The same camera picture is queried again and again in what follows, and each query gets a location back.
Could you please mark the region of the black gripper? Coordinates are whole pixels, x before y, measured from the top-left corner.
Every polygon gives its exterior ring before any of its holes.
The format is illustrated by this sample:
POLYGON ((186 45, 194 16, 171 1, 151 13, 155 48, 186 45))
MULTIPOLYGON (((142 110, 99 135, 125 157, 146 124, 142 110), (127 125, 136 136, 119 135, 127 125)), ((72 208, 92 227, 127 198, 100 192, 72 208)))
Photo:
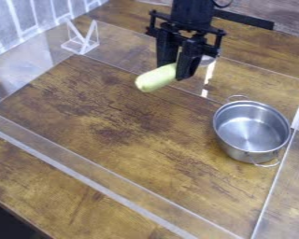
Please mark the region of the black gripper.
POLYGON ((195 74, 203 55, 219 56, 227 33, 211 24, 196 26, 174 21, 156 10, 150 11, 150 16, 146 33, 156 39, 158 67, 178 61, 176 80, 183 80, 195 74))

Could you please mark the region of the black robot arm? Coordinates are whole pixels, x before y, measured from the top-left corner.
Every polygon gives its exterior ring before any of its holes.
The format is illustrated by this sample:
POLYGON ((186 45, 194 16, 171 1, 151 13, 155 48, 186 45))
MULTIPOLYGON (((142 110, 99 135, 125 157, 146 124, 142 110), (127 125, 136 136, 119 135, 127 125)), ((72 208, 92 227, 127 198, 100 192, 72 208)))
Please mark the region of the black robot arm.
POLYGON ((203 56, 216 58, 226 32, 211 25, 215 0, 174 0, 170 14, 150 11, 147 34, 156 39, 158 67, 176 65, 176 80, 191 77, 203 56))

